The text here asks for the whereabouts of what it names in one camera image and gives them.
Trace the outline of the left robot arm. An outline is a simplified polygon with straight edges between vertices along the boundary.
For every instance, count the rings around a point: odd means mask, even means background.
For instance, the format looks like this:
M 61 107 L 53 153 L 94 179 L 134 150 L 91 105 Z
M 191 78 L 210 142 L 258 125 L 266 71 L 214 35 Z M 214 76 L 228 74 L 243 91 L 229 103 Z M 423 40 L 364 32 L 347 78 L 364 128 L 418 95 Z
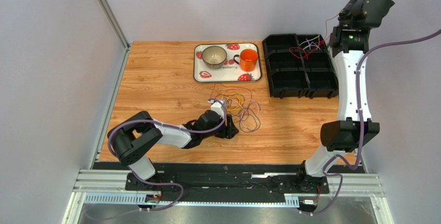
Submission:
M 238 133 L 232 116 L 223 111 L 207 110 L 198 119 L 180 126 L 161 123 L 141 111 L 108 132 L 108 150 L 122 166 L 148 180 L 156 174 L 146 155 L 154 145 L 191 149 L 206 138 L 232 139 Z

